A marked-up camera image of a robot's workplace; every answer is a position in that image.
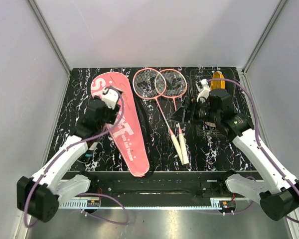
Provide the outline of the pink racket bag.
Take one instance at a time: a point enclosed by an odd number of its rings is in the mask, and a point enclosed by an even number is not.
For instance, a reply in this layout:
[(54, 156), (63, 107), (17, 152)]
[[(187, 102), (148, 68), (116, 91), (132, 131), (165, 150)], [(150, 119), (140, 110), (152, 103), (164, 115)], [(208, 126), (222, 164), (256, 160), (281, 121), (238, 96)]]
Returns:
[(147, 150), (138, 119), (136, 104), (128, 78), (119, 72), (103, 73), (92, 81), (92, 96), (102, 96), (103, 89), (113, 86), (123, 94), (125, 111), (120, 123), (110, 135), (124, 159), (128, 170), (135, 177), (144, 177), (150, 169)]

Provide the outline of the black shuttlecock tube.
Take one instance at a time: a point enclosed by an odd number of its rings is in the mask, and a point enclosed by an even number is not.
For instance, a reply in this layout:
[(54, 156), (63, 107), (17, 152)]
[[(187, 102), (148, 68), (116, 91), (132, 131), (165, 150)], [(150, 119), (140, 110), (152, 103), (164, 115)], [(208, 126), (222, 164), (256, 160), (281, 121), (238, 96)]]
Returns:
[(93, 142), (88, 148), (88, 150), (82, 155), (80, 161), (82, 161), (83, 163), (88, 163), (89, 161), (91, 161), (93, 158), (94, 151), (97, 148), (97, 145), (98, 142)]

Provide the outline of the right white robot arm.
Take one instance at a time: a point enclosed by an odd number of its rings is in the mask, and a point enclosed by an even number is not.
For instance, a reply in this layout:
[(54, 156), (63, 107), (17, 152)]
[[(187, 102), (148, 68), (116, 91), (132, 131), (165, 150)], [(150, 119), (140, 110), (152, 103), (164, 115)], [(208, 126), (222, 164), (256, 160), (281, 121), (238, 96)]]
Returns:
[(221, 197), (232, 193), (259, 204), (272, 220), (279, 221), (299, 208), (299, 179), (290, 173), (262, 143), (259, 133), (244, 114), (234, 112), (231, 95), (225, 89), (204, 90), (204, 102), (186, 100), (171, 118), (181, 123), (199, 125), (210, 122), (239, 148), (256, 168), (263, 182), (244, 178), (233, 170), (218, 180)]

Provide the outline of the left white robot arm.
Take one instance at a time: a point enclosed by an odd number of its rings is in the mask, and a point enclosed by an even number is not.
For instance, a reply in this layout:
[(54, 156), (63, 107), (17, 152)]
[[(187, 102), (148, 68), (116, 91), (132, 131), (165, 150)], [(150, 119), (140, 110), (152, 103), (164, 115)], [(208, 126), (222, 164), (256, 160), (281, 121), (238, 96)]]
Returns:
[(57, 153), (31, 177), (22, 176), (16, 185), (17, 208), (24, 212), (24, 224), (30, 228), (28, 216), (41, 222), (50, 221), (61, 205), (74, 197), (99, 197), (97, 177), (81, 171), (66, 182), (61, 179), (68, 169), (90, 149), (100, 137), (108, 133), (106, 124), (116, 127), (125, 110), (121, 96), (94, 97), (85, 114)]

